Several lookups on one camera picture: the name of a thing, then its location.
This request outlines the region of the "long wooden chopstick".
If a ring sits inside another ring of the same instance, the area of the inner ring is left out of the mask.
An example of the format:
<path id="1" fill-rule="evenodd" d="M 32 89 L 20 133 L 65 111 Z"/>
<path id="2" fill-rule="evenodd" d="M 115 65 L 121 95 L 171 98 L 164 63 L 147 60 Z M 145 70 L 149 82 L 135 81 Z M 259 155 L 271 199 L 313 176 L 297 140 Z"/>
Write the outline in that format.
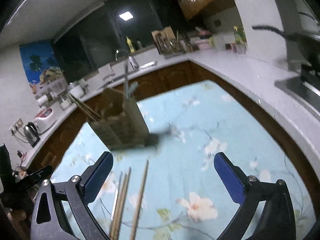
<path id="1" fill-rule="evenodd" d="M 129 188 L 130 177 L 131 177 L 131 167 L 129 167 L 128 172 L 125 174 L 123 184 L 121 186 L 121 191 L 118 198 L 118 204 L 117 204 L 115 218 L 113 222 L 112 239 L 119 238 L 121 220 L 123 217 L 125 200 L 126 200 L 127 191 Z"/>

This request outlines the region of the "short wooden chopstick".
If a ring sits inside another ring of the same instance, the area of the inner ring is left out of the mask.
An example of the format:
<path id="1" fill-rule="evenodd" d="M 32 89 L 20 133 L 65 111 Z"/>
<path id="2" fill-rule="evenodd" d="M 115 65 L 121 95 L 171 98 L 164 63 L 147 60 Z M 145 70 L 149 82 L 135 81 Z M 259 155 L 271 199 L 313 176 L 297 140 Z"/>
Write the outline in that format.
<path id="1" fill-rule="evenodd" d="M 120 194 L 120 187 L 121 187 L 122 178 L 123 178 L 123 172 L 120 173 L 118 184 L 117 184 L 115 195 L 114 195 L 114 201 L 113 201 L 112 212 L 111 212 L 110 228 L 109 228 L 110 239 L 112 239 L 113 222 L 114 222 L 116 208 L 117 208 L 117 204 L 118 204 L 118 198 L 119 198 L 119 194 Z"/>

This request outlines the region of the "chrome kitchen faucet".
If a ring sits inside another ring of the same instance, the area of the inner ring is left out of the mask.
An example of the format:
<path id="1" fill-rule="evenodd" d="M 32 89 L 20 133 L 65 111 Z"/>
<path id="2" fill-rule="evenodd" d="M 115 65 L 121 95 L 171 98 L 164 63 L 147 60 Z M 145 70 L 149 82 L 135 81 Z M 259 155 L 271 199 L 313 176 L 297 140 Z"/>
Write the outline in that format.
<path id="1" fill-rule="evenodd" d="M 131 64 L 133 69 L 138 69 L 139 65 L 133 56 L 126 49 L 117 49 L 115 52 L 115 59 L 117 62 L 125 61 L 126 63 Z"/>

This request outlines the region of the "stainless electric kettle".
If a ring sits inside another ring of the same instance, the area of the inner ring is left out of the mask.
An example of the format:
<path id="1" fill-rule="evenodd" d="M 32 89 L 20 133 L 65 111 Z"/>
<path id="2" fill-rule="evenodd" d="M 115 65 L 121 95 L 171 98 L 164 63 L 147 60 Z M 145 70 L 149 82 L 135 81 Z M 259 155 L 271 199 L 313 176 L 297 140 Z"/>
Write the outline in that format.
<path id="1" fill-rule="evenodd" d="M 28 122 L 23 128 L 23 131 L 25 138 L 27 139 L 31 147 L 35 147 L 40 141 L 40 136 L 35 124 L 33 122 Z"/>

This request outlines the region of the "wooden utensil caddy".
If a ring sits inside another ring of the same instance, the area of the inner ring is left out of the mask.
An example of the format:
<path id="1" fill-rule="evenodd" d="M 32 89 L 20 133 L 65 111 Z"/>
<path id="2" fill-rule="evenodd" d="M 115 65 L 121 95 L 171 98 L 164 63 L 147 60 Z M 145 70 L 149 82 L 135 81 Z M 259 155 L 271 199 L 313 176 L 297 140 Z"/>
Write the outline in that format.
<path id="1" fill-rule="evenodd" d="M 126 99 L 122 90 L 105 89 L 95 110 L 100 117 L 89 126 L 109 150 L 157 144 L 158 136 L 149 132 L 135 99 Z"/>

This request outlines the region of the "floral light blue tablecloth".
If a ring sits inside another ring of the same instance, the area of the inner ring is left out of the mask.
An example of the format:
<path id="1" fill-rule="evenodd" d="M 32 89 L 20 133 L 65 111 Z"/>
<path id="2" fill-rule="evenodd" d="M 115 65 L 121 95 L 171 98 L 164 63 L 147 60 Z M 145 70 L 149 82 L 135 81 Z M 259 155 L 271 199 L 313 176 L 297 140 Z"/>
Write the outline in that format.
<path id="1" fill-rule="evenodd" d="M 113 151 L 114 164 L 89 208 L 104 230 L 120 178 L 130 173 L 120 239 L 129 239 L 140 204 L 137 239 L 217 239 L 238 209 L 213 164 L 223 152 L 245 174 L 286 182 L 297 238 L 315 223 L 310 194 L 283 146 L 220 86 L 203 81 L 142 100 L 153 136 L 144 148 Z M 145 182 L 144 197 L 138 201 Z"/>

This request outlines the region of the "white rice cooker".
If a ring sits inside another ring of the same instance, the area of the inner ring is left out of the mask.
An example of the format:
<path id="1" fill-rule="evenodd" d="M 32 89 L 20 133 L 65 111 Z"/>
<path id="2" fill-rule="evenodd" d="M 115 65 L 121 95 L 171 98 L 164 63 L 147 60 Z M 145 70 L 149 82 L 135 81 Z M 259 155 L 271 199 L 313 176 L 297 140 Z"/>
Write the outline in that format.
<path id="1" fill-rule="evenodd" d="M 56 122 L 56 116 L 52 108 L 43 108 L 35 116 L 33 123 L 40 134 L 46 132 Z"/>

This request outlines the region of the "small glass jar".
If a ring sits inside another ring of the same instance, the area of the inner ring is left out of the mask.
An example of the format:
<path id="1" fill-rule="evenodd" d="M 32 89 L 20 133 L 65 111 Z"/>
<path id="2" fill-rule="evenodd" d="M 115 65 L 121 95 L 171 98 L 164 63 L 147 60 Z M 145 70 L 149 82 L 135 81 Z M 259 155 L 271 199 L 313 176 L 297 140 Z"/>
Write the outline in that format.
<path id="1" fill-rule="evenodd" d="M 71 101 L 66 94 L 60 96 L 58 102 L 62 110 L 66 110 L 71 105 Z"/>

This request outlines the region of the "pink plastic basin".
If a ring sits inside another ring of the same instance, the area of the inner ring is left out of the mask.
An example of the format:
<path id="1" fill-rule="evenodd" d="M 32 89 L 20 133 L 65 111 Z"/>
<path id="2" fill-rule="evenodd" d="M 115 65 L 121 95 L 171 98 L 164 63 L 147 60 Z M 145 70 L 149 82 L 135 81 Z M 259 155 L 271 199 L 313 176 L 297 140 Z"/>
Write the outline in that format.
<path id="1" fill-rule="evenodd" d="M 198 46 L 199 50 L 206 50 L 210 49 L 210 37 L 212 33 L 208 30 L 201 30 L 199 31 L 199 40 L 196 41 L 196 45 Z"/>

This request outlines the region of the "yellow dish soap bottle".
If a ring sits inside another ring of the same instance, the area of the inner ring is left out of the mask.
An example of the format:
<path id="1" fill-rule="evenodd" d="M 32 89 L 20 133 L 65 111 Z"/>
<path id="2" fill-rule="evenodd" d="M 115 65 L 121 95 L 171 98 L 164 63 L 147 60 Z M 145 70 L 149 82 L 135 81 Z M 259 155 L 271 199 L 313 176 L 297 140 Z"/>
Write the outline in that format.
<path id="1" fill-rule="evenodd" d="M 128 45 L 128 47 L 130 49 L 130 52 L 134 53 L 135 52 L 135 48 L 133 46 L 132 40 L 128 36 L 126 37 L 126 42 L 127 42 L 127 45 Z"/>

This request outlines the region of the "wall power outlet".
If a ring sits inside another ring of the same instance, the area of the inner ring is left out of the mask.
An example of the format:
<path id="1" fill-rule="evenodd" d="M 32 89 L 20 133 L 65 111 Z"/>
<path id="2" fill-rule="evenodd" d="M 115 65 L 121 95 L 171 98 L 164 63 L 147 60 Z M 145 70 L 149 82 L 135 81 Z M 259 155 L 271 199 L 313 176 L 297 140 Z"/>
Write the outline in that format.
<path id="1" fill-rule="evenodd" d="M 11 135 L 15 135 L 16 132 L 18 132 L 21 128 L 23 128 L 23 121 L 21 118 L 19 118 L 10 128 L 9 132 Z"/>

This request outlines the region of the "blue beach wall poster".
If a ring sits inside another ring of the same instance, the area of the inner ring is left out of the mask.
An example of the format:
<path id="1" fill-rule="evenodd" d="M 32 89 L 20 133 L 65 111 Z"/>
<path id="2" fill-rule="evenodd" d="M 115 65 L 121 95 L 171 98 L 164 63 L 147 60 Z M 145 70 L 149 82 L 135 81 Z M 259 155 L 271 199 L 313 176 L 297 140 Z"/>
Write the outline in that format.
<path id="1" fill-rule="evenodd" d="M 51 40 L 22 45 L 20 55 L 35 99 L 51 92 L 59 95 L 66 90 L 66 78 L 56 60 Z"/>

